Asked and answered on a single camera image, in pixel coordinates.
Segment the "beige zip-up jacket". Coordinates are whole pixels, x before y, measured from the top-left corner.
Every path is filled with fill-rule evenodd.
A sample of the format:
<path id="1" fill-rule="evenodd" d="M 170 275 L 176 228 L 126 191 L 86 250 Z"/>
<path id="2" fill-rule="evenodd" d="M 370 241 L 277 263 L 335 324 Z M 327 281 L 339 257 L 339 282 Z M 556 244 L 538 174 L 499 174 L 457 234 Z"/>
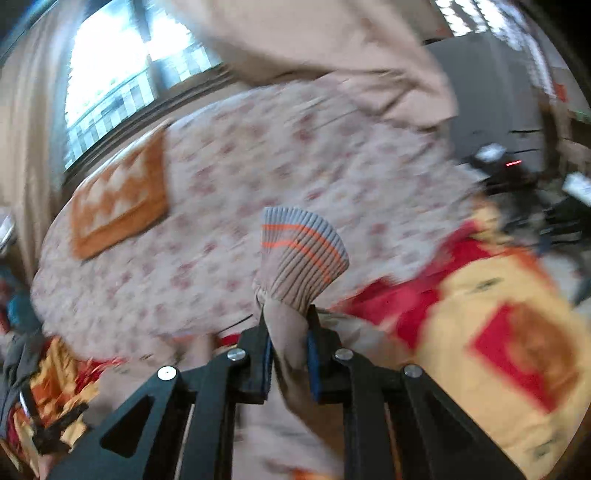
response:
<path id="1" fill-rule="evenodd" d="M 181 11 L 259 88 L 321 82 L 382 122 L 445 134 L 457 113 L 447 75 L 388 1 L 192 1 Z M 338 475 L 341 412 L 311 398 L 305 315 L 349 268 L 349 255 L 318 213 L 267 206 L 263 218 L 294 223 L 295 233 L 286 246 L 260 250 L 250 314 L 266 320 L 276 361 L 270 399 L 245 409 L 238 477 Z"/>

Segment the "orange yellow red bedsheet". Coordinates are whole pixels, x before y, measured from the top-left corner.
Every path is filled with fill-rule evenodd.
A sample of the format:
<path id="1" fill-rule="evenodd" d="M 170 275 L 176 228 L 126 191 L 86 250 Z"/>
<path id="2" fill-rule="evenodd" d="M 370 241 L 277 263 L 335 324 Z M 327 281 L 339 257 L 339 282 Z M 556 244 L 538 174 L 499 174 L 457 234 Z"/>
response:
<path id="1" fill-rule="evenodd" d="M 295 232 L 190 208 L 81 260 L 62 212 L 30 290 L 68 376 L 38 393 L 47 418 L 98 393 L 75 359 L 165 360 L 182 337 L 245 317 L 260 250 Z M 590 332 L 540 263 L 481 215 L 362 219 L 342 236 L 351 265 L 322 294 L 322 321 L 382 366 L 417 362 L 528 478 L 548 474 L 590 404 Z"/>

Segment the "window with bars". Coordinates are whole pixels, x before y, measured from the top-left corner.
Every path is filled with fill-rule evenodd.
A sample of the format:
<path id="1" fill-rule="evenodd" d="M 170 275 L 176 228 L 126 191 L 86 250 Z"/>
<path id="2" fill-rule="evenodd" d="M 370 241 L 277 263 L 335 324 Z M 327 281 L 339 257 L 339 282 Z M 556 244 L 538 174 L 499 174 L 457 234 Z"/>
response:
<path id="1" fill-rule="evenodd" d="M 74 36 L 64 167 L 120 124 L 221 65 L 160 1 L 90 1 Z"/>

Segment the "beige curtain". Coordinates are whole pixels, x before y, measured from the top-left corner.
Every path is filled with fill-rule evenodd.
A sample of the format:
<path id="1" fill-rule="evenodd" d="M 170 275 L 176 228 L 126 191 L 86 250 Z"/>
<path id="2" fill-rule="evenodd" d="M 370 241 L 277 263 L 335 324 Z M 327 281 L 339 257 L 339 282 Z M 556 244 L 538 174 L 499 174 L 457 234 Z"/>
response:
<path id="1" fill-rule="evenodd" d="M 61 203 L 65 101 L 84 1 L 57 1 L 16 42 L 1 68 L 1 204 L 16 224 L 31 281 Z"/>

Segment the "floral quilt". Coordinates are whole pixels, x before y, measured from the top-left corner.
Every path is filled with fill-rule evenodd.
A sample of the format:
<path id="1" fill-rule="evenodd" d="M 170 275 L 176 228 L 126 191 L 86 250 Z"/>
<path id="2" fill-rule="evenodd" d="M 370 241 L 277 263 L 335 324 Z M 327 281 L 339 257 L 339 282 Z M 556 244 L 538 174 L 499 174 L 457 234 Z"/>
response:
<path id="1" fill-rule="evenodd" d="M 32 304 L 81 356 L 147 356 L 249 315 L 267 206 L 318 213 L 344 240 L 349 269 L 318 298 L 328 308 L 378 278 L 415 276 L 475 186 L 444 132 L 382 122 L 321 82 L 211 104 L 165 130 L 163 154 L 169 211 L 155 226 L 86 261 L 68 209 L 45 237 Z"/>

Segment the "orange patterned pillow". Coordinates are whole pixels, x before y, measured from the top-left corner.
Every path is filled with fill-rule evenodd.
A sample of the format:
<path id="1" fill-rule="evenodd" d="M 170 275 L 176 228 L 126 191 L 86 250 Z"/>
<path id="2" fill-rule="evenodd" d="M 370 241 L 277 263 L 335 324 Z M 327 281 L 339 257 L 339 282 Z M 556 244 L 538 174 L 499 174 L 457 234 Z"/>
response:
<path id="1" fill-rule="evenodd" d="M 150 228 L 168 213 L 164 147 L 169 120 L 87 177 L 71 197 L 73 255 L 90 259 Z"/>

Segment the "pile of clothes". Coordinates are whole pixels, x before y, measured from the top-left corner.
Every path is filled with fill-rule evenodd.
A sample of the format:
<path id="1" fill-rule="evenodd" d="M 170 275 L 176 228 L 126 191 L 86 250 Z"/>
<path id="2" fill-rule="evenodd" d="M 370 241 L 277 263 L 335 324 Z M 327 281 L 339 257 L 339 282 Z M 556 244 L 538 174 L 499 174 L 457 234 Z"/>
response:
<path id="1" fill-rule="evenodd" d="M 5 438 L 10 411 L 22 387 L 38 371 L 46 341 L 28 289 L 5 266 L 1 267 L 1 313 L 14 334 L 1 361 L 1 437 Z"/>

